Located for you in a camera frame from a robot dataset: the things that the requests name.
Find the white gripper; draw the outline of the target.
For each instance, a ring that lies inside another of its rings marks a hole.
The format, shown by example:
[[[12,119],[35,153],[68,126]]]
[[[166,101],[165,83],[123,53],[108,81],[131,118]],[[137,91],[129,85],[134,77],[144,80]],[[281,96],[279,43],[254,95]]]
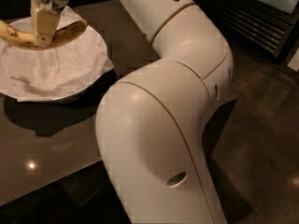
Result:
[[[31,28],[35,35],[35,43],[47,47],[56,32],[60,16],[56,11],[40,8],[39,3],[47,4],[49,1],[55,8],[64,7],[69,0],[31,0]]]

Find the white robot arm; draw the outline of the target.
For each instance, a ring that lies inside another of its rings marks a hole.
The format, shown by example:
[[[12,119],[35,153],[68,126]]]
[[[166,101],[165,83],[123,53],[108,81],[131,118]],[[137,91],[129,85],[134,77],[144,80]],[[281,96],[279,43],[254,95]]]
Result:
[[[227,224],[202,145],[234,62],[193,0],[120,0],[159,54],[103,96],[95,132],[132,224]]]

